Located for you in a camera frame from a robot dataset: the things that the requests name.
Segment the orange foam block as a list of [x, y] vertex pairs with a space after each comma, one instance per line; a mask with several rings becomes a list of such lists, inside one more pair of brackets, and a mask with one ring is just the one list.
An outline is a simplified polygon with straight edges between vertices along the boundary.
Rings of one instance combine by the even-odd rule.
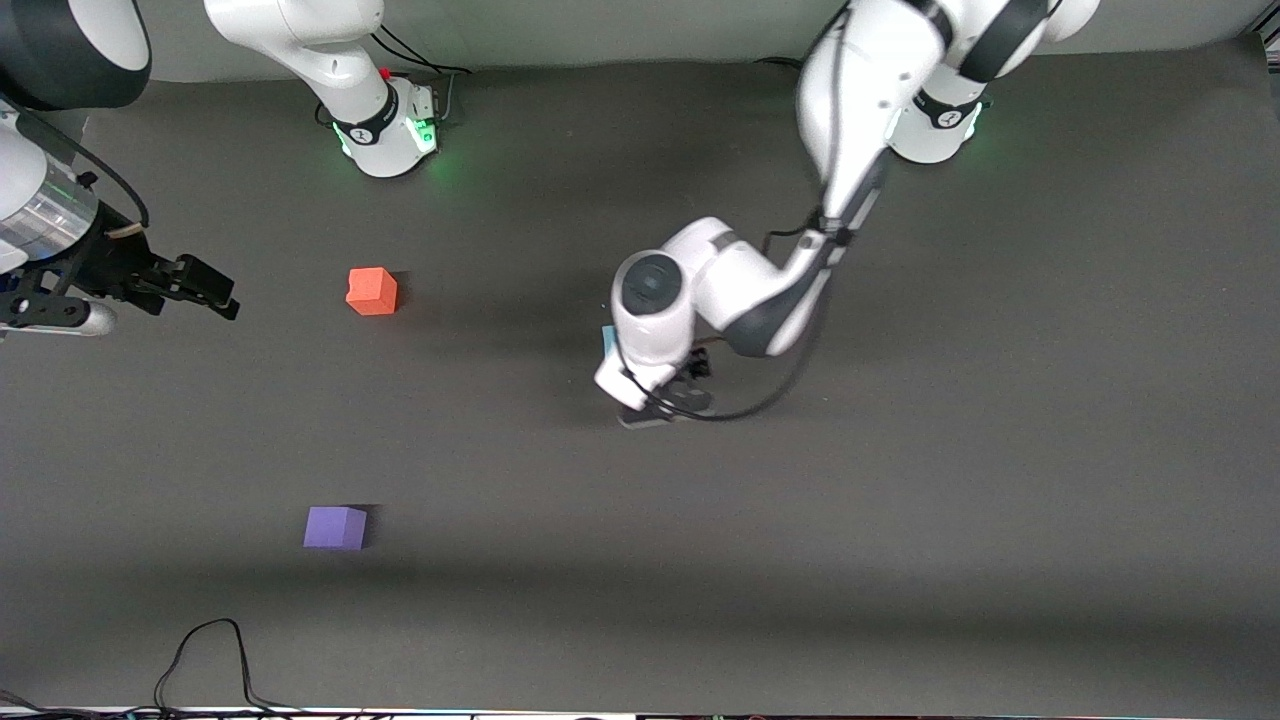
[[384, 316], [398, 309], [398, 281], [384, 266], [352, 268], [346, 302], [361, 316]]

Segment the purple foam block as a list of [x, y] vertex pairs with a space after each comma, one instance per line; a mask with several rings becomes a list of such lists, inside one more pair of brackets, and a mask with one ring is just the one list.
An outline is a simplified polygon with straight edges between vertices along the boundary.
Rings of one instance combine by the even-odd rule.
[[308, 509], [302, 547], [356, 552], [364, 548], [369, 512], [351, 506], [312, 506]]

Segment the dark grey table mat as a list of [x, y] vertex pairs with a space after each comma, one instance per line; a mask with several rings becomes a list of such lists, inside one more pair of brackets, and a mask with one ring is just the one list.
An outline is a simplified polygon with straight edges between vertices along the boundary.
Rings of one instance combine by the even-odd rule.
[[[292, 81], [84, 143], [236, 322], [0, 345], [0, 688], [141, 705], [234, 618], [288, 705], [1280, 716], [1280, 120], [1249, 40], [1037, 56], [896, 165], [795, 391], [630, 430], [612, 275], [815, 184], [782, 67], [483, 70], [361, 176]], [[346, 302], [352, 268], [394, 314]], [[366, 510], [306, 550], [312, 506]]]

